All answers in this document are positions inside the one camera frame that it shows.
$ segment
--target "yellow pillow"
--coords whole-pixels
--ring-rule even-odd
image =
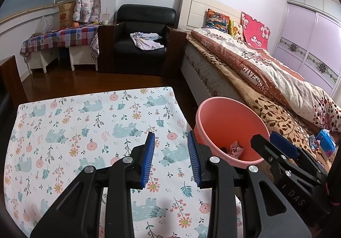
[[[230,35],[237,40],[244,41],[242,25],[230,20]]]

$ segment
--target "silver screw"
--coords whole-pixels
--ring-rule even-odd
[[[220,158],[217,157],[217,156],[211,156],[211,157],[210,157],[210,161],[211,161],[212,163],[219,163],[219,162],[220,162]]]
[[[123,163],[126,163],[126,164],[132,163],[133,158],[131,156],[126,156],[122,159],[122,161],[123,161]]]
[[[254,165],[251,165],[249,167],[249,171],[252,172],[252,173],[257,173],[258,172],[258,167],[254,166]]]
[[[86,166],[84,169],[84,172],[86,173],[92,173],[95,170],[93,166]]]

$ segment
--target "armchair backrest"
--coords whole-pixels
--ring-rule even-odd
[[[173,8],[124,4],[117,11],[117,22],[125,22],[124,34],[142,32],[163,35],[165,26],[174,27],[176,11]]]

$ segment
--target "blue gripper pad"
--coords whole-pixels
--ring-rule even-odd
[[[270,143],[274,144],[288,158],[296,159],[299,157],[296,146],[291,144],[287,139],[285,139],[277,132],[273,132],[270,134]]]

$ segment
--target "blue tissue package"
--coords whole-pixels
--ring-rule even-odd
[[[316,140],[320,140],[320,147],[323,149],[328,158],[335,152],[335,144],[330,139],[330,135],[327,130],[321,130],[317,135]]]

